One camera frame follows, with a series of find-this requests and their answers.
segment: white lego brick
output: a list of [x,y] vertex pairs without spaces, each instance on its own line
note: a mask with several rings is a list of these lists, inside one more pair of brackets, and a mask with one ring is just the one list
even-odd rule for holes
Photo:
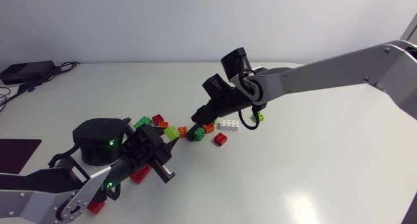
[[220,127],[221,130],[237,130],[239,128],[239,123],[237,120],[220,120]]

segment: lego brick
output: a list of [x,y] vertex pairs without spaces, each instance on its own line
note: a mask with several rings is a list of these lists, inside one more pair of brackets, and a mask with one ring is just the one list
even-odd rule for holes
[[239,123],[237,122],[237,120],[225,120],[225,119],[220,120],[219,129],[221,130],[238,130],[238,128],[239,128]]
[[133,127],[137,129],[138,127],[141,127],[143,125],[150,125],[152,123],[152,119],[149,117],[142,117]]
[[198,125],[194,125],[190,130],[187,132],[187,140],[194,141],[194,132],[200,128]]
[[144,168],[136,171],[134,174],[130,175],[130,179],[138,184],[142,182],[144,177],[151,171],[152,167],[150,165],[145,165]]
[[214,137],[214,142],[219,146],[223,146],[227,142],[227,136],[219,133]]
[[164,133],[168,136],[170,141],[180,137],[180,133],[176,130],[175,126],[164,129]]
[[103,208],[106,202],[97,203],[96,201],[91,201],[88,205],[88,210],[90,210],[94,214],[98,214],[99,211]]
[[195,132],[194,132],[194,139],[196,141],[200,141],[204,138],[205,134],[206,133],[204,132],[204,129],[201,128],[201,127],[198,127],[198,129],[196,129]]
[[187,137],[187,126],[178,127],[178,132],[180,133],[180,137]]
[[214,124],[213,124],[213,123],[210,123],[210,124],[208,124],[208,125],[203,125],[203,128],[204,128],[204,132],[205,132],[205,133],[211,133],[211,132],[213,132],[213,131],[214,131],[214,129],[215,129],[215,127],[214,127]]
[[152,117],[152,121],[154,122],[155,126],[157,126],[159,124],[159,122],[164,122],[164,118],[158,114]]
[[[265,117],[263,116],[263,114],[261,112],[258,112],[258,116],[259,116],[259,122],[263,121],[265,119]],[[255,120],[255,115],[252,114],[252,120],[254,122],[256,122]]]
[[168,128],[169,127],[169,123],[168,122],[159,122],[158,123],[158,127]]

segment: robotic arm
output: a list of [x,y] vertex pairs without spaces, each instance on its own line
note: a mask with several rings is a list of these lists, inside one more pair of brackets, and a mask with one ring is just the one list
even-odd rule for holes
[[252,69],[243,48],[222,59],[230,87],[216,74],[203,87],[211,99],[192,116],[197,125],[252,106],[255,117],[270,100],[303,91],[368,83],[388,94],[406,113],[417,119],[417,46],[398,40],[334,57],[299,68]]
[[[417,119],[417,47],[393,41],[348,53],[300,68],[252,69],[243,48],[222,59],[228,85],[216,74],[204,82],[210,96],[192,116],[197,125],[252,106],[255,117],[270,100],[302,91],[368,83],[384,91]],[[165,163],[177,140],[164,143],[163,128],[142,126],[134,130],[130,119],[92,119],[73,131],[75,146],[58,154],[49,169],[27,176],[0,174],[0,218],[22,217],[35,223],[68,223],[90,201],[117,199],[120,183],[151,165],[164,182],[171,173]],[[73,172],[76,168],[84,178]]]
[[[164,143],[162,134],[164,129],[159,127],[134,130],[130,119],[84,122],[73,131],[74,148],[55,155],[50,169],[27,176],[0,173],[0,218],[69,223],[82,215],[91,201],[119,198],[120,183],[146,164],[168,182],[175,173],[165,163],[178,138]],[[83,180],[76,176],[74,167]]]

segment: green lego brick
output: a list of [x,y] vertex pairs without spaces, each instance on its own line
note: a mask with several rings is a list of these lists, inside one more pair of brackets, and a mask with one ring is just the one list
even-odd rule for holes
[[142,117],[133,127],[137,129],[138,127],[143,126],[144,124],[150,125],[152,123],[152,119],[149,117]]
[[180,137],[180,132],[178,132],[175,126],[170,126],[164,129],[164,133],[168,136],[168,139],[171,141]]
[[200,141],[204,138],[204,135],[206,135],[204,129],[202,127],[198,127],[198,129],[194,132],[194,139],[196,141]]
[[[263,120],[265,119],[265,117],[262,115],[262,113],[261,113],[261,112],[258,112],[258,115],[259,115],[259,122],[261,122],[261,121],[263,121]],[[255,120],[255,115],[253,115],[253,114],[252,114],[252,120],[253,120],[254,122],[256,122],[256,120]]]

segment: white table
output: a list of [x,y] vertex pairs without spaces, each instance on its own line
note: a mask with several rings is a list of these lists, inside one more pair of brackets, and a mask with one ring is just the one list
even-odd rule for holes
[[[296,64],[257,63],[267,68]],[[201,84],[220,63],[82,64],[25,93],[0,113],[0,138],[41,139],[22,175],[72,145],[96,117],[160,113],[173,126],[209,100]],[[74,223],[400,223],[417,190],[417,120],[368,85],[282,96],[255,131],[181,139],[164,184],[152,171],[122,183],[95,216]],[[249,123],[250,111],[244,111]],[[238,119],[237,114],[226,119]],[[222,132],[223,147],[212,142]],[[23,223],[0,219],[0,223]]]

